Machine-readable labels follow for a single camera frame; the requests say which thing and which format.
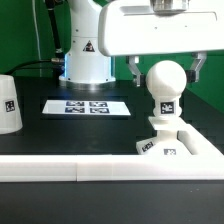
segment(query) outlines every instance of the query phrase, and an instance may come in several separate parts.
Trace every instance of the metal bracket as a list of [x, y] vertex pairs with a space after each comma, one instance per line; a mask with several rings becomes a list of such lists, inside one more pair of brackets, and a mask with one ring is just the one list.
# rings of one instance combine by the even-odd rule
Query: metal bracket
[[192, 56], [194, 58], [193, 64], [191, 65], [190, 70], [186, 71], [188, 83], [199, 81], [200, 70], [207, 59], [207, 53], [197, 52], [197, 53], [193, 53]]
[[142, 83], [141, 80], [144, 75], [142, 75], [142, 73], [140, 72], [140, 70], [136, 65], [137, 63], [139, 63], [139, 56], [127, 56], [126, 63], [128, 64], [129, 70], [135, 77], [137, 87], [141, 86]]

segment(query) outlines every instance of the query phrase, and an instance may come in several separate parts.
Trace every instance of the sticker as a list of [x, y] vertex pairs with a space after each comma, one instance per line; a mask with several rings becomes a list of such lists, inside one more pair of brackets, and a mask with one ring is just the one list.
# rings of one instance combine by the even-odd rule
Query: sticker
[[83, 101], [67, 101], [66, 102], [66, 106], [73, 106], [73, 107], [84, 107], [85, 106], [85, 102]]
[[83, 107], [66, 107], [65, 113], [84, 114], [85, 108], [83, 108]]
[[107, 102], [89, 102], [90, 107], [108, 107]]
[[161, 114], [174, 114], [174, 102], [161, 103]]
[[89, 41], [87, 43], [87, 45], [85, 46], [85, 48], [83, 49], [83, 51], [86, 51], [86, 52], [95, 52], [91, 41]]
[[110, 111], [108, 108], [90, 108], [91, 114], [109, 114]]
[[12, 111], [15, 111], [15, 103], [14, 103], [14, 100], [10, 100], [10, 101], [7, 101], [5, 102], [5, 109], [6, 109], [6, 112], [12, 112]]
[[176, 149], [164, 149], [164, 155], [166, 155], [166, 156], [176, 156], [177, 151], [176, 151]]
[[144, 145], [143, 147], [142, 147], [142, 151], [143, 152], [146, 152], [146, 151], [148, 151], [149, 149], [151, 149], [153, 147], [153, 143], [152, 142], [149, 142], [148, 144], [146, 144], [146, 145]]

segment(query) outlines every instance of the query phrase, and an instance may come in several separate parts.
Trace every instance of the black cable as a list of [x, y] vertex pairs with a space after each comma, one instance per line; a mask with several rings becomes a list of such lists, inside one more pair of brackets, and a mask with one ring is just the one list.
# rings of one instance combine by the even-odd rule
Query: black cable
[[56, 69], [57, 67], [25, 67], [25, 68], [18, 68], [18, 70], [29, 70], [29, 69]]
[[50, 18], [51, 30], [52, 30], [53, 40], [54, 40], [54, 45], [55, 45], [55, 56], [58, 57], [58, 58], [64, 58], [64, 52], [62, 50], [61, 43], [60, 43], [56, 17], [55, 17], [55, 13], [54, 13], [54, 8], [55, 8], [56, 5], [59, 5], [61, 3], [62, 3], [61, 0], [60, 1], [45, 0], [48, 15], [49, 15], [49, 18]]
[[25, 67], [25, 66], [27, 66], [27, 65], [34, 65], [34, 64], [40, 64], [40, 63], [49, 63], [49, 62], [51, 62], [51, 59], [25, 62], [25, 63], [22, 63], [22, 64], [17, 65], [16, 67], [10, 69], [10, 70], [7, 71], [7, 72], [3, 72], [3, 74], [11, 75], [11, 74], [12, 74], [13, 72], [15, 72], [16, 70], [18, 70], [18, 69], [20, 69], [20, 68], [22, 68], [22, 67]]

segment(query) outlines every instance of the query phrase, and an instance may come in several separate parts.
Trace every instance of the white mount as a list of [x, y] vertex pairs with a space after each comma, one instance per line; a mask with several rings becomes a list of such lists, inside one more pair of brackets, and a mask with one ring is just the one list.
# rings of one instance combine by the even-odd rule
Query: white mount
[[179, 129], [185, 129], [185, 122], [179, 118], [179, 98], [186, 86], [186, 74], [173, 61], [155, 64], [148, 72], [146, 84], [155, 99], [155, 117], [149, 117], [157, 137], [137, 143], [139, 154], [190, 155], [189, 150], [177, 140]]
[[101, 6], [93, 0], [68, 0], [71, 12], [71, 49], [65, 56], [62, 86], [98, 90], [113, 86], [113, 62], [98, 50]]

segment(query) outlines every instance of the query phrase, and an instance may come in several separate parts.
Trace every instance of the white cylinder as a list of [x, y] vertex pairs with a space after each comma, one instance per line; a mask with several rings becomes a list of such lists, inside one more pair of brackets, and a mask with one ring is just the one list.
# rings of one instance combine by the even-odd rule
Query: white cylinder
[[0, 134], [16, 132], [21, 128], [14, 79], [12, 76], [0, 75]]
[[93, 0], [69, 0], [71, 49], [65, 57], [67, 85], [94, 85], [114, 82], [110, 57], [98, 50], [98, 23], [101, 6]]

